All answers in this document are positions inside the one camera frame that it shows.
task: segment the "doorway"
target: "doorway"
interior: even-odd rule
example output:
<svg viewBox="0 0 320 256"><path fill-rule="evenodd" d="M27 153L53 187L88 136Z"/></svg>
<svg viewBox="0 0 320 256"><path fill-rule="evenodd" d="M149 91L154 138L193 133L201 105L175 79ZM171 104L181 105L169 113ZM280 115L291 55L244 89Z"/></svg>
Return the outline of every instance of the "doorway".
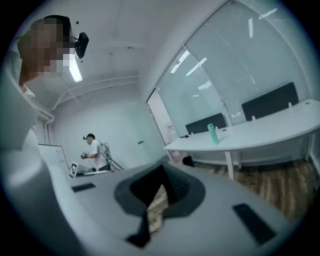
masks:
<svg viewBox="0 0 320 256"><path fill-rule="evenodd" d="M147 100L147 104L161 133L164 144L170 144L178 138L178 135L158 90L153 90Z"/></svg>

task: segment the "white desk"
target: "white desk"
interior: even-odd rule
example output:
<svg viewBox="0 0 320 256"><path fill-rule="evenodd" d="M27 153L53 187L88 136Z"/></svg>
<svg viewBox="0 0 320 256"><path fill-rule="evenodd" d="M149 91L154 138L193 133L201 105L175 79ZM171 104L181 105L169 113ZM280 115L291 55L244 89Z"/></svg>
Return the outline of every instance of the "white desk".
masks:
<svg viewBox="0 0 320 256"><path fill-rule="evenodd" d="M209 132L178 138L164 149L170 151L225 152L230 179L234 179L231 151L263 147L314 133L320 128L320 101L308 99L274 114L229 126L217 131L219 144L214 145Z"/></svg>

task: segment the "cloth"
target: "cloth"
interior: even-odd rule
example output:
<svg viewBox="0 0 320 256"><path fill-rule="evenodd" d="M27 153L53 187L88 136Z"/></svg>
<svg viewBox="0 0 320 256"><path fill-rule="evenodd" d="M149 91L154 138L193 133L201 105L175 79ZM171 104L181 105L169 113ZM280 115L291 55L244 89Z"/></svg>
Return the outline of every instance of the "cloth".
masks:
<svg viewBox="0 0 320 256"><path fill-rule="evenodd" d="M91 143L91 148L92 148L92 155L98 154L98 156L94 159L94 164L97 169L100 169L101 167L104 167L108 164L107 160L104 158L103 154L101 154L102 145L99 140L94 139L93 142Z"/></svg>

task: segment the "man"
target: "man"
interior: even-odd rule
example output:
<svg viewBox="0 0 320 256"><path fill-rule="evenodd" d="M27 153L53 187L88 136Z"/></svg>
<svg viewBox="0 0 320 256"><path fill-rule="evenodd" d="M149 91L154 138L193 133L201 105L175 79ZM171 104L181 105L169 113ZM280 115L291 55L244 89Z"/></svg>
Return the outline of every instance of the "man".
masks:
<svg viewBox="0 0 320 256"><path fill-rule="evenodd" d="M22 144L23 147L29 145L38 150L38 140L32 128L27 128L27 125L25 129L20 127L20 138L12 134L15 132L12 127L17 126L16 121L11 118L15 109L6 106L8 103L6 100L13 95L18 97L14 89L18 89L29 100L35 97L25 83L43 75L44 72L49 72L50 66L56 60L62 60L63 55L69 54L70 48L75 46L71 37L70 20L60 15L51 15L37 20L25 35L16 39L16 43L18 52L9 50L1 67L0 107L7 110L1 113L1 118L10 122L6 127L0 128L0 134L8 137L1 141L1 148L10 147L10 144L20 148ZM19 113L22 113L23 118L29 119L30 124L33 125L36 116L32 108L35 107L29 101L28 103L20 102L22 103Z"/></svg>
<svg viewBox="0 0 320 256"><path fill-rule="evenodd" d="M26 95L34 94L25 83L50 72L57 60L70 53L73 45L68 17L50 15L35 21L17 42L21 62L18 85Z"/></svg>
<svg viewBox="0 0 320 256"><path fill-rule="evenodd" d="M98 171L111 171L110 164L102 154L101 142L97 140L92 133L89 133L84 139L86 140L86 143L91 146L92 152L91 154L82 155L81 159L94 159Z"/></svg>
<svg viewBox="0 0 320 256"><path fill-rule="evenodd" d="M37 111L30 101L34 94L25 83L48 70L62 58L69 45L67 17L46 17L35 22L17 41L18 52L8 52L0 70L0 171L7 204L19 221L32 230L45 247L57 255L80 255L79 239L67 223L57 201L52 176L41 158L32 125ZM68 241L65 246L58 240Z"/></svg>

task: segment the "glass partition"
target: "glass partition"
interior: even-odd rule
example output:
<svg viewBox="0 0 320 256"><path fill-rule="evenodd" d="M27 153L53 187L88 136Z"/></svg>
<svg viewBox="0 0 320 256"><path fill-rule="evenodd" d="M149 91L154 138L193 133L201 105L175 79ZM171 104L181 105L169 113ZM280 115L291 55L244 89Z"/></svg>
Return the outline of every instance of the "glass partition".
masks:
<svg viewBox="0 0 320 256"><path fill-rule="evenodd" d="M246 121L243 103L290 82L299 101L310 96L295 53L270 24L286 26L291 22L277 7L274 4L260 15L238 1L229 1L185 44L198 60L206 59L202 67L223 99L233 125Z"/></svg>
<svg viewBox="0 0 320 256"><path fill-rule="evenodd" d="M181 49L157 83L157 89L179 136L186 125L223 113L224 105L202 65L187 49Z"/></svg>

